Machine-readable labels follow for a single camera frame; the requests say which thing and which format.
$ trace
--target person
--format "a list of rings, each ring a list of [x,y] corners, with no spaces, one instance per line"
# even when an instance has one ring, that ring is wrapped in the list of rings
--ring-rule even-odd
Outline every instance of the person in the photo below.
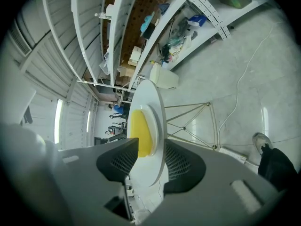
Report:
[[[114,111],[116,111],[116,113],[118,114],[123,114],[124,113],[124,106],[118,106],[118,105],[114,105],[114,104],[109,104],[109,108],[110,109],[114,109]]]
[[[124,115],[125,117],[128,117],[129,114],[129,108],[127,106],[121,105],[118,106],[118,104],[114,105],[114,104],[109,104],[109,108],[110,109],[114,109],[114,111],[116,111],[116,113]]]
[[[273,148],[270,139],[257,132],[253,135],[253,144],[261,155],[258,175],[268,180],[278,191],[288,188],[297,179],[297,172],[288,157],[277,148]]]

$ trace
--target fluorescent light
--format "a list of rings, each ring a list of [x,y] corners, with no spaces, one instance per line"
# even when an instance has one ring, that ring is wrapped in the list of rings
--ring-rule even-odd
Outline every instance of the fluorescent light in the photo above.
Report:
[[[88,120],[87,120],[87,132],[89,131],[89,120],[90,120],[90,111],[88,113]]]
[[[55,112],[55,144],[59,143],[59,127],[63,101],[57,100],[56,112]]]

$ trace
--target white cable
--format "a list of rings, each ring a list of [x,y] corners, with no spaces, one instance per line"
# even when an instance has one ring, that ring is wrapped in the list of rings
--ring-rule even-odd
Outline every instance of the white cable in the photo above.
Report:
[[[217,132],[217,145],[219,146],[219,148],[221,148],[221,144],[220,144],[220,131],[221,131],[223,125],[226,123],[227,119],[235,112],[235,110],[236,110],[236,108],[237,108],[237,104],[238,104],[238,95],[239,95],[239,82],[240,82],[241,79],[244,77],[244,75],[245,75],[245,73],[246,73],[246,71],[247,71],[247,69],[248,69],[248,67],[249,67],[249,64],[250,64],[251,60],[253,59],[254,55],[256,54],[257,50],[260,48],[260,46],[262,45],[262,43],[263,43],[263,42],[271,35],[272,30],[273,30],[273,28],[274,28],[274,25],[275,25],[275,24],[280,24],[280,23],[283,23],[283,22],[276,22],[276,23],[274,23],[274,24],[272,25],[272,28],[271,28],[271,30],[270,30],[268,36],[260,42],[259,46],[258,46],[257,49],[254,51],[252,57],[250,58],[248,64],[246,65],[246,68],[245,68],[244,73],[242,74],[242,76],[241,76],[241,77],[239,78],[239,80],[237,81],[237,94],[236,94],[236,104],[235,104],[235,107],[234,107],[233,111],[232,111],[232,112],[227,116],[227,118],[224,120],[224,122],[221,124],[221,126],[220,126],[220,128],[218,129],[218,132]]]
[[[250,165],[255,166],[255,167],[259,167],[259,165],[255,164],[255,163],[253,163],[253,162],[250,162],[250,161],[248,161],[248,160],[246,160],[246,163],[249,163]]]

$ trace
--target white shelving unit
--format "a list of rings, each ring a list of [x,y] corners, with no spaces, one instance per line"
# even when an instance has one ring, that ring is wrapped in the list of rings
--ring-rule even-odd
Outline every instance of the white shelving unit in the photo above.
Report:
[[[120,66],[120,56],[125,37],[127,23],[135,0],[115,0],[114,14],[111,17],[109,33],[109,61],[110,84],[98,83],[101,73],[99,64],[103,60],[103,21],[94,17],[95,13],[104,12],[105,0],[43,0],[46,18],[62,57],[77,77],[77,81],[86,84],[105,86],[124,91],[132,90],[136,78],[158,40],[164,28],[174,17],[179,8],[187,0],[170,0],[170,6],[165,14],[159,18],[151,37],[146,42],[128,89],[115,86],[117,69]],[[174,68],[185,57],[216,34],[225,40],[230,37],[227,26],[244,14],[267,2],[268,0],[253,0],[245,8],[236,9],[220,3],[218,0],[188,0],[194,4],[207,18],[202,27],[190,27],[186,35],[197,32],[197,37],[192,40],[191,46],[184,48],[178,59],[168,64],[168,69]],[[82,76],[88,68],[93,82],[84,81]]]
[[[79,47],[94,82],[98,82],[103,61],[102,19],[94,14],[102,11],[103,4],[104,0],[71,0]]]
[[[178,63],[180,63],[184,58],[186,58],[190,53],[195,49],[209,40],[211,37],[217,34],[217,29],[212,26],[212,24],[206,21],[202,27],[190,27],[190,31],[185,35],[192,35],[194,32],[197,32],[197,37],[191,41],[191,46],[189,48],[184,48],[178,54],[178,59],[174,62],[168,63],[168,70],[173,69]]]
[[[128,18],[135,0],[115,0],[114,10],[116,11],[111,19],[109,37],[109,71],[111,75],[111,86],[114,86],[117,75],[117,68],[120,65],[121,49]]]
[[[168,10],[166,11],[166,13],[160,18],[158,25],[155,27],[154,32],[152,33],[150,39],[147,41],[146,46],[140,56],[138,65],[136,66],[134,75],[129,83],[129,89],[132,88],[133,83],[136,79],[136,76],[138,75],[147,55],[149,54],[149,52],[151,51],[151,48],[153,47],[153,45],[155,44],[158,36],[161,34],[161,32],[163,31],[163,29],[165,28],[165,26],[168,24],[168,22],[170,21],[170,19],[173,17],[173,15],[178,11],[178,9],[184,4],[186,0],[171,0],[170,1],[170,6],[168,8]]]

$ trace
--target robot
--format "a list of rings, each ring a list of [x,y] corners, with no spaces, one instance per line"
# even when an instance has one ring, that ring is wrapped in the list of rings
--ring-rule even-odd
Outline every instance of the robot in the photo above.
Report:
[[[125,178],[138,139],[58,151],[20,125],[0,129],[3,168],[37,216],[55,225],[130,225]],[[142,225],[255,225],[280,198],[276,189],[227,155],[165,140],[169,182]]]

